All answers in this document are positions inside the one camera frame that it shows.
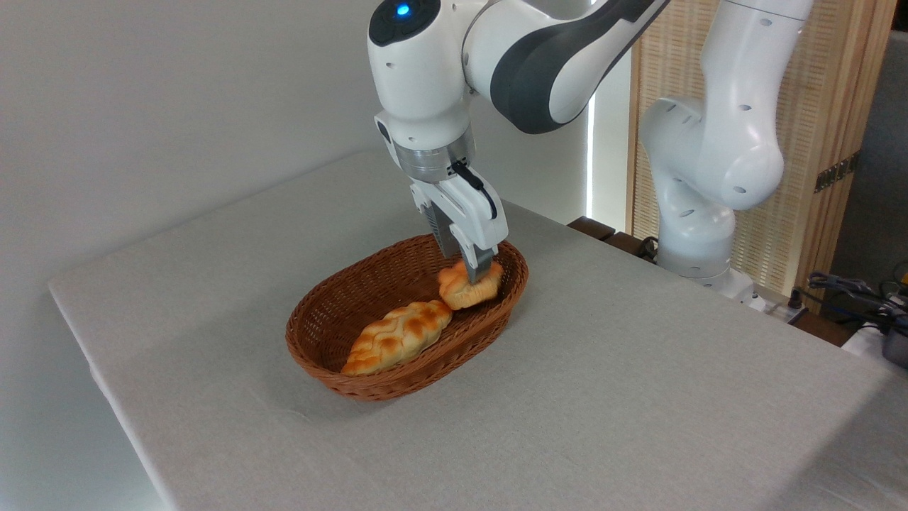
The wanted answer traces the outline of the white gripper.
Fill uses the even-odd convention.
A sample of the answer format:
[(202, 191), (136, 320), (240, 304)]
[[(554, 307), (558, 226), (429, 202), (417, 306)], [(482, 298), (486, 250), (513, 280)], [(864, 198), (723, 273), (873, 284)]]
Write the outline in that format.
[(508, 223), (496, 190), (471, 167), (455, 167), (448, 179), (411, 181), (417, 207), (427, 217), (444, 258), (461, 252), (468, 281), (489, 275), (497, 245), (508, 236)]

